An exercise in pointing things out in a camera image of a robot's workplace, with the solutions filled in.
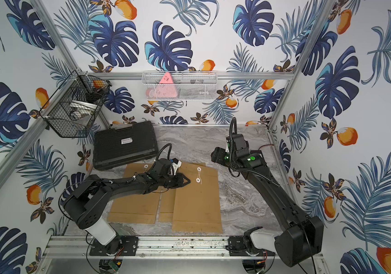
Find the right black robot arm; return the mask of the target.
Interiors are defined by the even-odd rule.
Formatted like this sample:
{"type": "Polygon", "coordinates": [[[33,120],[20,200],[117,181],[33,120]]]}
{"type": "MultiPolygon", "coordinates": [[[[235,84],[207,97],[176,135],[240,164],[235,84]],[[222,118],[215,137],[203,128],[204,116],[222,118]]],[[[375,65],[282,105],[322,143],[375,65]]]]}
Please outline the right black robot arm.
{"type": "Polygon", "coordinates": [[[275,233],[255,227],[247,230],[241,244],[230,244],[231,253],[257,255],[261,251],[277,254],[288,267],[296,266],[321,252],[324,224],[311,217],[276,182],[260,151],[249,148],[243,135],[232,133],[227,149],[216,147],[211,160],[243,176],[263,197],[281,227],[275,233]]]}

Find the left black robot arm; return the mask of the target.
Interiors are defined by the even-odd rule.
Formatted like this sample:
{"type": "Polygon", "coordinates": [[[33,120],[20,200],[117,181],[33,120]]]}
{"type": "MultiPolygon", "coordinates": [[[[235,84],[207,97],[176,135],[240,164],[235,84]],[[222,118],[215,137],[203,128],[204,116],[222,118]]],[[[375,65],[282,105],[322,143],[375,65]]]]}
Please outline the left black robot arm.
{"type": "Polygon", "coordinates": [[[102,217],[107,204],[126,196],[146,195],[160,187],[169,190],[189,185],[191,180],[178,172],[181,164],[176,158],[162,158],[146,172],[128,178],[104,179],[90,175],[61,201],[61,207],[78,228],[94,237],[108,254],[115,254],[122,244],[120,236],[102,217]]]}

